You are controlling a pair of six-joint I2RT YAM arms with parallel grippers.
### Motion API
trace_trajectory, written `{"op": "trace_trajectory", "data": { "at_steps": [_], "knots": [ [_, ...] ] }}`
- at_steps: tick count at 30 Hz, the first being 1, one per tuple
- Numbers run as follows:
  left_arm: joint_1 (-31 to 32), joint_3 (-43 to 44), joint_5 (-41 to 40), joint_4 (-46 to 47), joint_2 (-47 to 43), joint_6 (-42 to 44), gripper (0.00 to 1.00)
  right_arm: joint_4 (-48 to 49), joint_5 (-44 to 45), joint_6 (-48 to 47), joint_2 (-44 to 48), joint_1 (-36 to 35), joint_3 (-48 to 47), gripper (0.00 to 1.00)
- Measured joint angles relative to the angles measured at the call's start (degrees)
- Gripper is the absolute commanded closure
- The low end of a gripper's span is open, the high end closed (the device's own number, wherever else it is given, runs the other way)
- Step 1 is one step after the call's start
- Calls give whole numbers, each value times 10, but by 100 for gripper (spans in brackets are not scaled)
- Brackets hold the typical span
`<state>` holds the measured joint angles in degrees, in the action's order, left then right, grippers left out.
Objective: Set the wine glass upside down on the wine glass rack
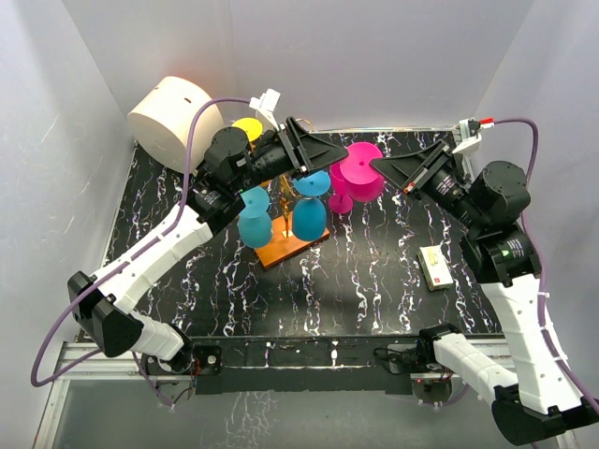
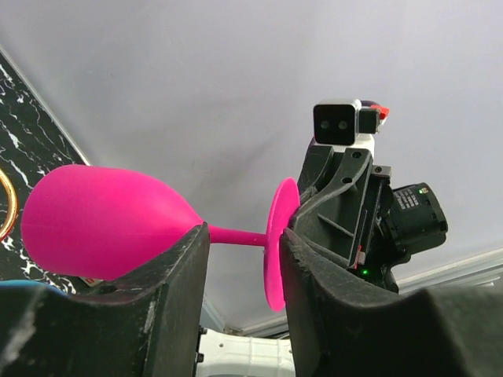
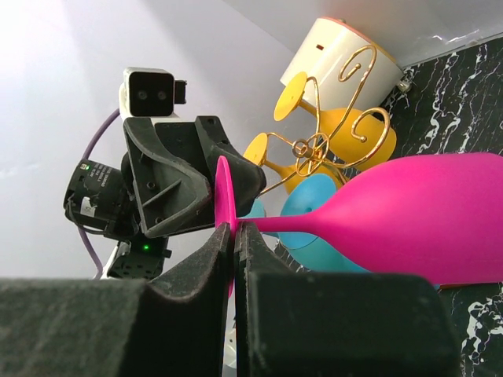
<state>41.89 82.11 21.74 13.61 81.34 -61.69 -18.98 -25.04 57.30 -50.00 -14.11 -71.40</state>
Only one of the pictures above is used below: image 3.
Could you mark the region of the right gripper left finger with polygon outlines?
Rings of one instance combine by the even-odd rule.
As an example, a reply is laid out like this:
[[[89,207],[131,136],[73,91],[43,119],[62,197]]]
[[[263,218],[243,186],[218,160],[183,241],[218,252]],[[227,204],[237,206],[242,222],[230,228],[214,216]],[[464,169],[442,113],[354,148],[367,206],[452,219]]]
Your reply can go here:
[[[4,376],[219,376],[230,229],[155,280],[4,279]]]

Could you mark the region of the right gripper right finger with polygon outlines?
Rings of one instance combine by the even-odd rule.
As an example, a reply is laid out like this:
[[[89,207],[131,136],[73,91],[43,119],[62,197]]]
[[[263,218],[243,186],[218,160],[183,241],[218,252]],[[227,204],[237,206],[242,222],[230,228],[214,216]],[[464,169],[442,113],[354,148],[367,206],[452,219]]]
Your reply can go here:
[[[425,279],[296,273],[250,222],[234,260],[238,375],[459,375],[453,325]]]

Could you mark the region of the blue wine glass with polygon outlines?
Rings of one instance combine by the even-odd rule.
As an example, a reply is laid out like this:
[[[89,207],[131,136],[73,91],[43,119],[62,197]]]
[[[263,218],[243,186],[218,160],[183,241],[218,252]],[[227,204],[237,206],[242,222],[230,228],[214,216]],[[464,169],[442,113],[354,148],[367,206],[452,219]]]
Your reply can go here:
[[[240,219],[245,219],[245,218],[265,218],[266,217],[266,210],[265,207],[263,206],[263,203],[260,199],[255,199],[251,210],[246,214],[245,216],[240,217]]]
[[[321,224],[317,209],[336,191],[335,182],[326,174],[314,174],[298,184],[282,207],[281,216],[296,217],[302,227],[294,232],[279,232],[279,240],[300,265],[311,271],[364,273],[366,269],[341,254],[314,231]]]

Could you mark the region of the yellow wine glass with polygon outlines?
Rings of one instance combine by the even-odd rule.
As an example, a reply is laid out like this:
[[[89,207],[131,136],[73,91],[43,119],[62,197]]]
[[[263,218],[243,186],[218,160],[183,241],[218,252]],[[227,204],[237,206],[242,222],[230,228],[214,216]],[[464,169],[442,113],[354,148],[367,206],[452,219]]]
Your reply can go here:
[[[276,133],[260,133],[253,141],[248,145],[244,152],[245,159],[248,159],[255,165],[259,167],[268,167],[275,171],[279,177],[280,181],[273,184],[262,191],[262,194],[267,193],[275,189],[276,187],[283,186],[288,194],[291,194],[293,190],[308,177],[315,174],[325,174],[333,180],[336,187],[339,189],[345,183],[348,182],[349,178],[345,176],[340,170],[336,170],[334,167],[329,166],[326,163],[320,163],[316,166],[315,163],[303,163],[299,162],[299,166],[302,167],[300,170],[301,174],[297,172],[296,165],[292,164],[290,166],[281,166],[276,163],[272,163],[267,159],[268,151],[268,140],[269,137],[277,137],[278,139],[291,144],[290,141],[284,139],[282,136]]]
[[[285,119],[296,108],[308,111],[317,120],[318,131],[330,138],[329,149],[339,159],[357,170],[368,170],[388,161],[395,150],[397,136],[391,128],[389,113],[383,108],[367,111],[355,108],[321,110],[318,105],[303,99],[306,85],[314,83],[314,92],[319,93],[318,81],[301,71],[284,88],[274,109],[274,119]]]

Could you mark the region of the magenta wine glass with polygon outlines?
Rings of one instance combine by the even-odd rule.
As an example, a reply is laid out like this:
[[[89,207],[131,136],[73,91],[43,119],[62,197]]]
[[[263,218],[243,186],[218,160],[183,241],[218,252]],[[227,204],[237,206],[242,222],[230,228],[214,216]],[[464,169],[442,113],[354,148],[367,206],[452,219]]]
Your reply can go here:
[[[502,158],[489,152],[415,155],[346,183],[316,215],[314,231],[373,273],[434,285],[502,279]],[[261,232],[294,232],[296,217],[256,218]]]

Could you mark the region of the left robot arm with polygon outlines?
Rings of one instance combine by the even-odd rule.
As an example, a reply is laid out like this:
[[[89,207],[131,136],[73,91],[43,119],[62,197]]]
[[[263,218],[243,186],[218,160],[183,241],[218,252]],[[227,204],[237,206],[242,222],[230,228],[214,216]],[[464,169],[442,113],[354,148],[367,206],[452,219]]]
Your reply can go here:
[[[64,214],[80,230],[117,241],[107,277],[153,279],[171,255],[169,237],[214,226],[220,156],[231,169],[238,216],[250,212],[266,187],[263,170],[231,145],[216,116],[129,118],[123,128],[121,167],[82,159],[64,197]]]

